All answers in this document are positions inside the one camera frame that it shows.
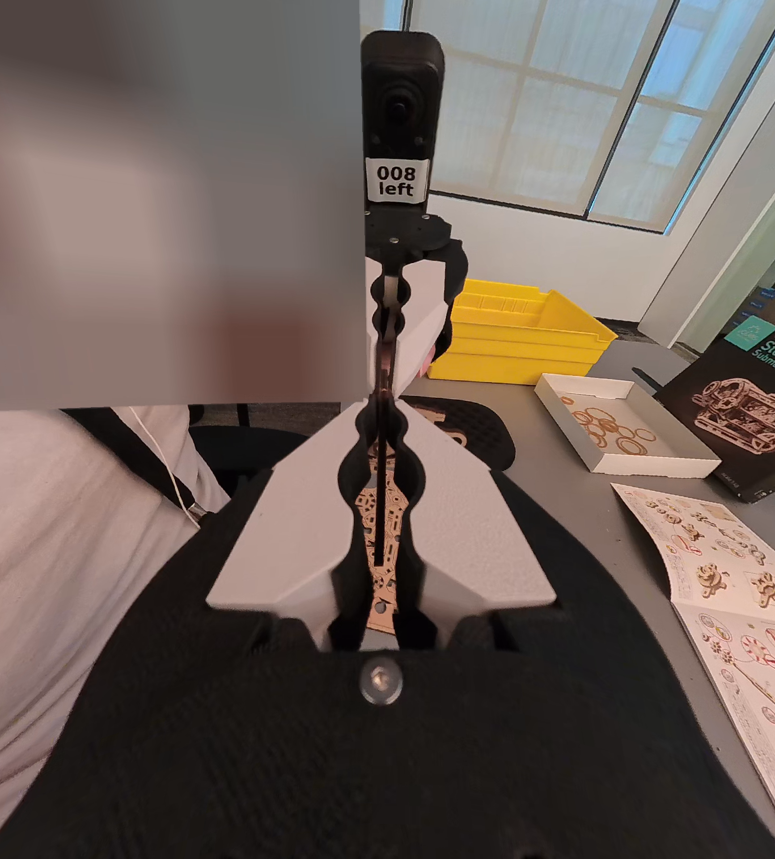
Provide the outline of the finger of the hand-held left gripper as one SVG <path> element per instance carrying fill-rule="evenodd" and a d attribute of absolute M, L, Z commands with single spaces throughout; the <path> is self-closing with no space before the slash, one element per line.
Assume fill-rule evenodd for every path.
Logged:
<path fill-rule="evenodd" d="M 393 358 L 393 395 L 425 372 L 432 362 L 436 341 L 446 322 L 446 263 L 421 260 L 403 268 L 403 281 L 411 296 L 401 307 L 402 330 L 396 338 Z"/>
<path fill-rule="evenodd" d="M 376 393 L 394 394 L 394 276 L 365 271 L 368 382 Z"/>

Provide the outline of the white cardboard tray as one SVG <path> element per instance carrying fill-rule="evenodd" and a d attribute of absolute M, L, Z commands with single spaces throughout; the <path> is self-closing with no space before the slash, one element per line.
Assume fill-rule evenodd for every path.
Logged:
<path fill-rule="evenodd" d="M 562 374 L 542 374 L 534 392 L 567 437 L 587 469 L 615 476 L 706 478 L 720 458 L 636 383 Z M 624 399 L 656 431 L 658 446 L 647 456 L 604 452 L 575 421 L 559 396 L 566 393 Z"/>

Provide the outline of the large grid window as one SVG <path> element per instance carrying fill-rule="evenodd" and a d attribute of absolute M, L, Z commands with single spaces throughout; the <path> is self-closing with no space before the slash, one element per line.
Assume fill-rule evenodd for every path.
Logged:
<path fill-rule="evenodd" d="M 775 49 L 775 1 L 407 2 L 444 196 L 663 233 Z"/>

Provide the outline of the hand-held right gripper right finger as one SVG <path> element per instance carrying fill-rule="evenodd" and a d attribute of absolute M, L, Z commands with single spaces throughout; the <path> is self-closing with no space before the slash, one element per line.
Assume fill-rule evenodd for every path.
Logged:
<path fill-rule="evenodd" d="M 395 569 L 403 650 L 445 645 L 466 617 L 548 608 L 556 594 L 501 490 L 514 445 L 489 409 L 396 400 L 388 440 L 407 499 Z"/>

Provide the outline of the black printed model kit box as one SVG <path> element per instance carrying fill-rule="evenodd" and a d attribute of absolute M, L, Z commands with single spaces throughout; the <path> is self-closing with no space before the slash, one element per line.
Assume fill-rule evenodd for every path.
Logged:
<path fill-rule="evenodd" d="M 739 500 L 775 492 L 775 325 L 750 316 L 655 395 L 720 459 Z"/>

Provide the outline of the yellow plastic bin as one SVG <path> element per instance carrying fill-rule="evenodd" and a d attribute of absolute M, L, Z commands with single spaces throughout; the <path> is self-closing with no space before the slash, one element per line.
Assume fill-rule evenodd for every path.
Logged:
<path fill-rule="evenodd" d="M 557 291 L 472 279 L 451 323 L 431 379 L 535 385 L 544 373 L 585 376 L 618 337 Z"/>

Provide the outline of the illustrated instruction booklet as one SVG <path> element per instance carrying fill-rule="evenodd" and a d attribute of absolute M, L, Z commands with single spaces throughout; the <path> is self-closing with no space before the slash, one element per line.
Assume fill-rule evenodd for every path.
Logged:
<path fill-rule="evenodd" d="M 611 487 L 661 553 L 672 606 L 775 804 L 775 550 L 719 502 Z"/>

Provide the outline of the thin wooden model part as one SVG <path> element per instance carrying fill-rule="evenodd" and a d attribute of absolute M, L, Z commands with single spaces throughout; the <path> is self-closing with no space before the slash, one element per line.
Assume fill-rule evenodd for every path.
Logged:
<path fill-rule="evenodd" d="M 375 375 L 376 394 L 376 495 L 373 540 L 373 562 L 379 567 L 384 564 L 385 546 L 385 492 L 386 492 L 386 430 L 388 424 L 388 405 L 393 397 L 393 361 L 395 357 L 396 314 L 393 311 L 382 313 L 383 324 L 377 344 L 377 367 Z"/>

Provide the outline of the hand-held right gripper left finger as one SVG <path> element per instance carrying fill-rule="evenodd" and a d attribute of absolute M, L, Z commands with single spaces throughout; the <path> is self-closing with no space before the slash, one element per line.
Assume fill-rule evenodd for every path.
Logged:
<path fill-rule="evenodd" d="M 353 403 L 247 487 L 260 492 L 210 607 L 298 618 L 319 648 L 360 649 L 373 582 L 356 500 L 374 426 L 373 404 Z"/>

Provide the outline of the laser-cut wooden parts sheet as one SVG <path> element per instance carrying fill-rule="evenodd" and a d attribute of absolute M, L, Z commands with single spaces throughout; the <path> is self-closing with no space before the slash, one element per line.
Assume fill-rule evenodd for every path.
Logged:
<path fill-rule="evenodd" d="M 370 450 L 369 462 L 372 471 L 371 479 L 367 486 L 361 490 L 356 500 L 373 579 L 373 603 L 368 618 L 368 628 L 393 635 L 393 613 L 396 610 L 396 565 L 403 513 L 408 507 L 408 500 L 395 484 L 394 451 L 391 447 L 387 447 L 385 459 L 385 542 L 383 564 L 377 565 L 374 563 L 378 483 L 378 457 L 375 447 Z"/>

